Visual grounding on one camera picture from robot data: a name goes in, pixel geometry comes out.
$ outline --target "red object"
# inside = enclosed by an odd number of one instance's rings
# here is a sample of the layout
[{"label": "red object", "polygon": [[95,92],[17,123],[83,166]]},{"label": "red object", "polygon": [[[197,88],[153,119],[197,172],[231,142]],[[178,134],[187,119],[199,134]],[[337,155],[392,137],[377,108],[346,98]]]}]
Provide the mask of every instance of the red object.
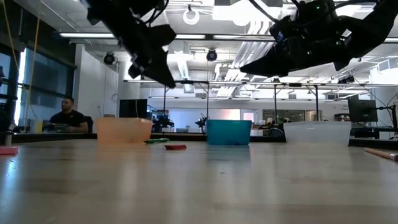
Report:
[{"label": "red object", "polygon": [[0,146],[0,155],[16,155],[18,146]]},{"label": "red object", "polygon": [[184,149],[187,149],[187,146],[186,145],[177,145],[177,146],[171,146],[171,145],[168,145],[168,146],[164,146],[165,148],[166,148],[166,150],[184,150]]}]

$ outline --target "man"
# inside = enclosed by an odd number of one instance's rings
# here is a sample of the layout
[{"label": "man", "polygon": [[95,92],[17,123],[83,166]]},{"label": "man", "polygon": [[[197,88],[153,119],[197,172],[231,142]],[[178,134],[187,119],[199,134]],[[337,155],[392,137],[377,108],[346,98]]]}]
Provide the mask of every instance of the man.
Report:
[{"label": "man", "polygon": [[83,114],[72,109],[75,100],[66,97],[62,100],[62,111],[52,116],[53,124],[68,124],[67,131],[73,133],[88,133],[88,125]]}]

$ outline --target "table surface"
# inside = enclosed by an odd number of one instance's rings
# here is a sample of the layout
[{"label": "table surface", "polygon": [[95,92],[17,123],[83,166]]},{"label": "table surface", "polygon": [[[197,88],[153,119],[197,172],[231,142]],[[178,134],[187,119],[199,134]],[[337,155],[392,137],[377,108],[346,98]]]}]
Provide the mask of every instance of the table surface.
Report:
[{"label": "table surface", "polygon": [[398,223],[398,164],[357,147],[36,142],[0,157],[0,223]]}]

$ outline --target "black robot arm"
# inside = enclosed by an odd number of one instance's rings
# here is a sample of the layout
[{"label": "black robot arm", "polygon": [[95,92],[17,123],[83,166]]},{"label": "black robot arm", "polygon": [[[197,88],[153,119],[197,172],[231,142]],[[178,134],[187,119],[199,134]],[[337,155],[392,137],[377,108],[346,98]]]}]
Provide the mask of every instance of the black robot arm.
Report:
[{"label": "black robot arm", "polygon": [[[169,0],[85,0],[87,19],[92,25],[102,21],[132,57],[129,75],[147,76],[170,88],[175,87],[167,66],[167,52],[163,46],[171,43],[176,33],[169,25],[151,27]],[[148,21],[142,16],[154,10]]]},{"label": "black robot arm", "polygon": [[[376,2],[373,12],[364,19],[337,16],[337,8],[362,2]],[[300,2],[294,19],[287,16],[275,20],[270,32],[276,43],[265,56],[241,67],[241,71],[283,77],[326,63],[334,63],[340,70],[352,58],[362,57],[381,45],[397,14],[397,0],[350,0],[337,6],[333,0]],[[342,37],[345,30],[351,31],[348,37]]]}]

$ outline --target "black shirt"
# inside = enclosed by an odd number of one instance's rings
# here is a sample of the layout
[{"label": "black shirt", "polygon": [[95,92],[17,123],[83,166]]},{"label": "black shirt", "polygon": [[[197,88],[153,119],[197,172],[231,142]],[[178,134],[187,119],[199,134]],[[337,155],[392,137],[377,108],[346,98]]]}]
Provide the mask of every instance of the black shirt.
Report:
[{"label": "black shirt", "polygon": [[71,127],[78,128],[80,124],[86,122],[86,120],[82,113],[72,110],[72,112],[68,114],[63,112],[57,113],[51,117],[50,122],[53,124],[69,124]]}]

